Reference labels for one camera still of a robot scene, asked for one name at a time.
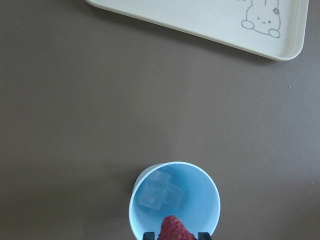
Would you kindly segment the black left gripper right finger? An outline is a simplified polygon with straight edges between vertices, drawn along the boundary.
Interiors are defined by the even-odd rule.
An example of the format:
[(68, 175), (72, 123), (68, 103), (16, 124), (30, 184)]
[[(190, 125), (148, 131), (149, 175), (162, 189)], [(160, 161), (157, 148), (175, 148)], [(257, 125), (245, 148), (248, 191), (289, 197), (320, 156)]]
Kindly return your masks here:
[(198, 240), (211, 240), (211, 235), (208, 232), (199, 232), (197, 235)]

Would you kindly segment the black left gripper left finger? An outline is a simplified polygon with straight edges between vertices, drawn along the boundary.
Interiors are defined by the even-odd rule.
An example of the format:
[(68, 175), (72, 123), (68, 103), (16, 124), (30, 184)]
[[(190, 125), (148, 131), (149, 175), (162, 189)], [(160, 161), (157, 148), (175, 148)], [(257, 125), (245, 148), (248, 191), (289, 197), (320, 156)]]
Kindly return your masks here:
[(143, 240), (156, 240), (155, 232), (144, 232), (142, 236)]

